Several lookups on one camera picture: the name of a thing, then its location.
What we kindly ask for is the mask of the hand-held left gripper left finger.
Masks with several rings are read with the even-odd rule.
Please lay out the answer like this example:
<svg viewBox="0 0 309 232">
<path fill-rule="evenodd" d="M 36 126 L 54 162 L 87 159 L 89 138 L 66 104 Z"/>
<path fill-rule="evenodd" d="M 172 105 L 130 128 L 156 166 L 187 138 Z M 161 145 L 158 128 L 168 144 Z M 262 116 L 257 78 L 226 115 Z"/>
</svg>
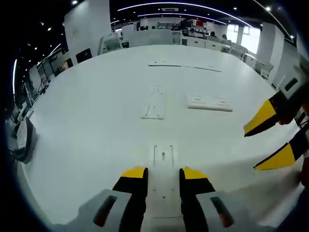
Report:
<svg viewBox="0 0 309 232">
<path fill-rule="evenodd" d="M 103 191 L 103 202 L 93 222 L 111 229 L 140 229 L 146 211 L 148 168 L 124 171 L 114 187 Z"/>
</svg>

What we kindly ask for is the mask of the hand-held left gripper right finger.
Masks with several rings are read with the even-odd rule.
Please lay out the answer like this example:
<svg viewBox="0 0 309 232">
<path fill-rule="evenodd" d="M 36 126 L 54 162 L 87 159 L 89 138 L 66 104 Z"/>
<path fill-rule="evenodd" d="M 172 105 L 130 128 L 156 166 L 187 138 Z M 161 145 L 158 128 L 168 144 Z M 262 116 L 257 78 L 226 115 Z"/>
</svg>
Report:
<svg viewBox="0 0 309 232">
<path fill-rule="evenodd" d="M 207 219 L 197 199 L 198 194 L 215 192 L 208 177 L 199 170 L 182 167 L 179 170 L 181 212 L 186 229 L 207 229 Z"/>
</svg>

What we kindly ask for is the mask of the person's right hand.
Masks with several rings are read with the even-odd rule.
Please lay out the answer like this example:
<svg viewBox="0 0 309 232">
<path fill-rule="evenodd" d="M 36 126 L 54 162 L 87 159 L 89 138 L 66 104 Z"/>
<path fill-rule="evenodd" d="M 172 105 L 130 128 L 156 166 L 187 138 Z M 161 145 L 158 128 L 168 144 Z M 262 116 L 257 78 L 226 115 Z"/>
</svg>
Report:
<svg viewBox="0 0 309 232">
<path fill-rule="evenodd" d="M 292 112 L 285 115 L 280 121 L 280 125 L 287 125 L 296 118 L 296 123 L 299 125 L 305 117 L 309 117 L 309 102 L 305 102 L 301 107 L 293 109 Z"/>
</svg>

